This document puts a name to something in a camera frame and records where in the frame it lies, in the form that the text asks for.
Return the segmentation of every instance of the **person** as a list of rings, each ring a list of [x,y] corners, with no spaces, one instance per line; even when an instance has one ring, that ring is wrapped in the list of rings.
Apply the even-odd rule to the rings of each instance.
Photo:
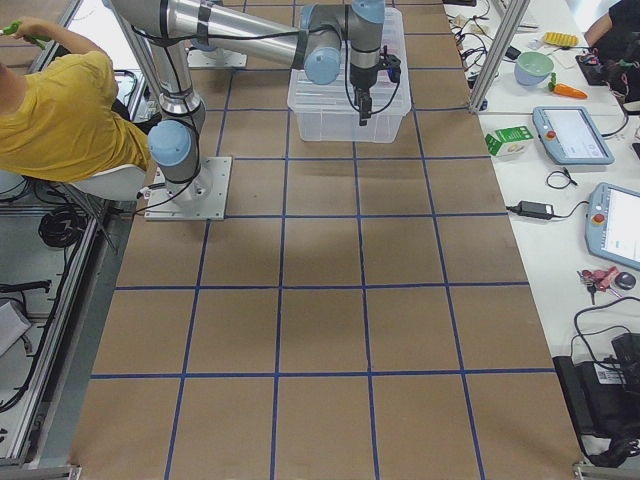
[[[640,100],[640,71],[637,67],[616,68],[632,41],[632,33],[640,32],[640,1],[620,0],[596,20],[585,32],[587,45],[595,49],[600,62],[609,72],[608,80],[623,103]]]
[[[57,182],[124,164],[146,170],[145,133],[112,110],[118,86],[109,56],[60,25],[19,20],[16,39],[49,37],[69,54],[28,75],[0,58],[0,169]]]

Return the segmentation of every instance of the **bowl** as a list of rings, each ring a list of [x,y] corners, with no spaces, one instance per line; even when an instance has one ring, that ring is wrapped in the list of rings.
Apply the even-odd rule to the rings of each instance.
[[[516,80],[521,85],[536,85],[553,71],[553,60],[538,52],[524,52],[516,59]]]

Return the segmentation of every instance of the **transparent plastic box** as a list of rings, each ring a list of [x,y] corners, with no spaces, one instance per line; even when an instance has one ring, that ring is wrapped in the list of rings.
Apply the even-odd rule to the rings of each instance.
[[[296,114],[303,140],[376,143],[391,143],[395,140],[402,118],[411,109],[402,13],[395,8],[385,9],[382,46],[385,45],[388,53],[401,61],[400,86],[391,105],[383,112],[373,115],[364,127],[359,126],[358,113],[349,104],[344,87],[344,46],[340,75],[329,85],[315,85],[307,79],[304,71],[291,71],[287,103]],[[354,101],[353,87],[349,82],[347,84],[351,101]],[[380,71],[378,82],[371,89],[374,112],[389,102],[395,88],[396,84],[391,83],[387,72]]]

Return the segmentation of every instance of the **hand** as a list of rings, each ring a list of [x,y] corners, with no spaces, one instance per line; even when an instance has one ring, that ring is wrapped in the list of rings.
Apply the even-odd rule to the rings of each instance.
[[[13,38],[24,38],[25,41],[33,43],[33,38],[42,38],[49,36],[49,23],[46,20],[35,17],[20,17],[18,19],[20,26]]]

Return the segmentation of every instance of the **screen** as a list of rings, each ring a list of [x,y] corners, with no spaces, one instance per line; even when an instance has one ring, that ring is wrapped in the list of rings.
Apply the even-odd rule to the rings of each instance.
[[[545,110],[566,158],[604,158],[605,152],[581,110]]]
[[[603,250],[640,262],[640,197],[610,189]]]

